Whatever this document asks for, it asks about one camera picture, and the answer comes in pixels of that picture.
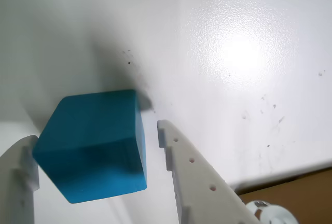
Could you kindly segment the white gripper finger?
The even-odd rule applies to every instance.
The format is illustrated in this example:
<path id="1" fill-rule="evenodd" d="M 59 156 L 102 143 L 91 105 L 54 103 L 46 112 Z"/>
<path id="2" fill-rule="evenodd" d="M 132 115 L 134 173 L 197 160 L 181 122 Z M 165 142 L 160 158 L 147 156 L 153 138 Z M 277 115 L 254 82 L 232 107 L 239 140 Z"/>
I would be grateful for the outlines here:
<path id="1" fill-rule="evenodd" d="M 32 156 L 37 136 L 18 140 L 1 155 L 1 223 L 34 223 L 38 165 Z"/>
<path id="2" fill-rule="evenodd" d="M 172 173 L 180 223 L 259 223 L 174 124 L 159 120 L 157 129 L 167 171 Z"/>

